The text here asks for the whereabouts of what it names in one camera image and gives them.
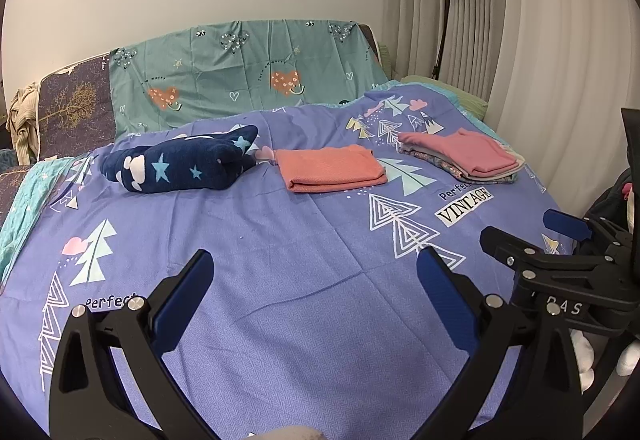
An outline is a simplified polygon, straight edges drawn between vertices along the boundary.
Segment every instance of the bedspread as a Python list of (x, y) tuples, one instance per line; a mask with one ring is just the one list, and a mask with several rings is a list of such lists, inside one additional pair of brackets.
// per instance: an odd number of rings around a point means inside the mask
[[(249, 152), (260, 163), (227, 190), (140, 195), (100, 175), (113, 149), (245, 124), (258, 127)], [(5, 377), (46, 428), (50, 374), (70, 309), (120, 308), (134, 293), (147, 296), (204, 248), (214, 258), (212, 286), (178, 348), (163, 358), (221, 438), (288, 424), (335, 440), (410, 438), (466, 360), (418, 283), (417, 251), (434, 246), (483, 293), (505, 298), (513, 273), (482, 253), (485, 226), (568, 252), (542, 225), (556, 205), (533, 176), (470, 186), (396, 151), (400, 131), (458, 128), (477, 131), (443, 95), (407, 85), (341, 108), (278, 107), (128, 136), (79, 158), (0, 296)], [(389, 182), (295, 194), (270, 161), (274, 149), (349, 144), (372, 149)], [(476, 423), (495, 413), (514, 355)], [(139, 416), (154, 423), (123, 358), (116, 363)]]

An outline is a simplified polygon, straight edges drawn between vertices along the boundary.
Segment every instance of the folded orange cloth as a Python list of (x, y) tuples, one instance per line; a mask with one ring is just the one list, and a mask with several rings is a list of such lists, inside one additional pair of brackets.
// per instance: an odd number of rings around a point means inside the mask
[(275, 159), (287, 189), (295, 193), (328, 193), (386, 183), (385, 169), (373, 152), (355, 144), (279, 149)]

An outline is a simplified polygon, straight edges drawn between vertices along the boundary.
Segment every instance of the gray curtain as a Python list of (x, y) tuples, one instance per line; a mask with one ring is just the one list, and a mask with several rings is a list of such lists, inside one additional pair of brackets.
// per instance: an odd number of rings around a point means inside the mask
[[(444, 0), (386, 0), (382, 42), (395, 78), (431, 76)], [(506, 0), (451, 0), (440, 80), (488, 99), (500, 51)]]

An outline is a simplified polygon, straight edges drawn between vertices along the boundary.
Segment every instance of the folded clothing pile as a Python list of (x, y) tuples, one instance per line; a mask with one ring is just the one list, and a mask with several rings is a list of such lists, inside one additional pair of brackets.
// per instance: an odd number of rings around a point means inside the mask
[(400, 133), (400, 151), (443, 169), (469, 184), (510, 184), (525, 160), (508, 146), (479, 133), (459, 129), (448, 136)]
[(180, 135), (156, 146), (113, 151), (100, 164), (100, 171), (134, 193), (226, 189), (255, 165), (255, 158), (245, 152), (257, 135), (255, 126), (229, 133)]
[(370, 149), (355, 144), (322, 149), (279, 149), (276, 162), (289, 191), (329, 193), (386, 183)]

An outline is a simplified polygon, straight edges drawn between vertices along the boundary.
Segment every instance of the teal blanket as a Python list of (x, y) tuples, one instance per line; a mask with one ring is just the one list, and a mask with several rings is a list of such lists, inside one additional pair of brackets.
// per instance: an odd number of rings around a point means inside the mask
[(243, 21), (119, 48), (110, 59), (116, 138), (203, 118), (354, 100), (386, 76), (353, 22)]

